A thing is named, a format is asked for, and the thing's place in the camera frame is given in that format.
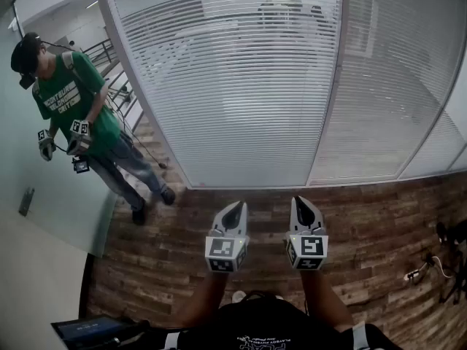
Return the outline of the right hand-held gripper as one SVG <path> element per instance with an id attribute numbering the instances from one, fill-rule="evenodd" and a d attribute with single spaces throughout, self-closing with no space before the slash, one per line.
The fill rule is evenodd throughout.
<path id="1" fill-rule="evenodd" d="M 286 252 L 296 270 L 320 270 L 328 256 L 328 235 L 321 211 L 302 196 L 294 196 L 290 208 Z"/>

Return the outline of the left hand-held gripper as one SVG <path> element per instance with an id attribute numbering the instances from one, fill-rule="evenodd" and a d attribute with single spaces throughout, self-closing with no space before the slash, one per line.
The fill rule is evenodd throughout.
<path id="1" fill-rule="evenodd" d="M 205 239 L 204 256 L 211 272 L 234 273 L 241 268 L 250 241 L 246 235 L 247 215 L 244 201 L 231 203 L 215 215 L 212 230 Z"/>

